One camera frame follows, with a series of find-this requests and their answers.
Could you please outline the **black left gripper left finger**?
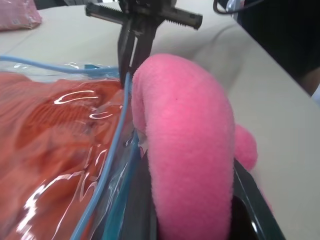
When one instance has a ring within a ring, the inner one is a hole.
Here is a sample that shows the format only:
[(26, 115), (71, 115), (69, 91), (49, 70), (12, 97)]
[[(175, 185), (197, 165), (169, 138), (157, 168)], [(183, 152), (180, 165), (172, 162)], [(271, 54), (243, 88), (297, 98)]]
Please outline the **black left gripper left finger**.
[(119, 240), (160, 240), (151, 191), (148, 157), (136, 145)]

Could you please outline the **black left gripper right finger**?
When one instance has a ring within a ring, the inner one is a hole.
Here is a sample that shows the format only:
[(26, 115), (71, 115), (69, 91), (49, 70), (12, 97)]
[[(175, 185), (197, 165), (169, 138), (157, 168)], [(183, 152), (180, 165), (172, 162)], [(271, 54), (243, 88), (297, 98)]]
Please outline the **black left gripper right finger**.
[(286, 240), (251, 174), (234, 160), (232, 240)]

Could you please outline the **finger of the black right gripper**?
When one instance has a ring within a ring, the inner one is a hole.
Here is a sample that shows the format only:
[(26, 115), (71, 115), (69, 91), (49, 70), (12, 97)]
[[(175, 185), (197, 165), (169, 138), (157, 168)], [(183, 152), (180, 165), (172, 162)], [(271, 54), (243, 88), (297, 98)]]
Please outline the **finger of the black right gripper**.
[(135, 44), (134, 26), (133, 20), (127, 20), (121, 27), (117, 43), (119, 79), (122, 87), (125, 86), (126, 75), (132, 76), (135, 72), (131, 65)]
[(143, 24), (135, 31), (136, 44), (129, 68), (131, 74), (134, 74), (138, 67), (150, 56), (157, 28), (158, 26), (154, 24)]

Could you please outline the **clear plastic pouch blue zip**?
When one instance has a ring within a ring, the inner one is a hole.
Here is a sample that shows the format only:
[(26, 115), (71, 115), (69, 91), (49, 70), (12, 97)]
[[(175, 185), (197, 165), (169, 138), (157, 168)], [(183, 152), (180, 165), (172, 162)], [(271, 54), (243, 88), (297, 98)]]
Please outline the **clear plastic pouch blue zip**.
[[(0, 73), (15, 73), (29, 79), (51, 83), (65, 80), (99, 80), (114, 78), (120, 81), (116, 67), (76, 63), (57, 66), (0, 55)], [(138, 136), (131, 113), (132, 78), (125, 80), (120, 118), (105, 159), (105, 165), (93, 196), (78, 221), (69, 240), (118, 240), (133, 171), (134, 147)]]

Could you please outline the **pink fluffy cloth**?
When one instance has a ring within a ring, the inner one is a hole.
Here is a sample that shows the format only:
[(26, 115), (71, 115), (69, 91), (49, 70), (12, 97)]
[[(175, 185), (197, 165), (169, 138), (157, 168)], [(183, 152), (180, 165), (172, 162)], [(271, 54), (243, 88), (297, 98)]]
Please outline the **pink fluffy cloth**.
[(133, 123), (147, 140), (160, 239), (227, 240), (234, 160), (255, 167), (255, 138), (235, 122), (223, 87), (190, 60), (150, 56), (132, 83)]

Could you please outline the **orange cloth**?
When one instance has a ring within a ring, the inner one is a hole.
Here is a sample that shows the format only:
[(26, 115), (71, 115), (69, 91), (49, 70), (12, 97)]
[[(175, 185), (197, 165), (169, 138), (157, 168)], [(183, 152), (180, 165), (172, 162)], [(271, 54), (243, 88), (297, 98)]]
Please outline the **orange cloth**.
[(114, 78), (0, 73), (0, 240), (69, 240), (101, 178), (123, 93)]

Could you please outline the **pink cloth in plastic pack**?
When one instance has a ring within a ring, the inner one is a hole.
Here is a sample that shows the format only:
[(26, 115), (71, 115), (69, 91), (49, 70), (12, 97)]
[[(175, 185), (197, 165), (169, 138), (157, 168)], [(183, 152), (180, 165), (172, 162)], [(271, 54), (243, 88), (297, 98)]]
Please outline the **pink cloth in plastic pack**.
[(34, 0), (0, 0), (0, 32), (34, 29), (41, 23)]

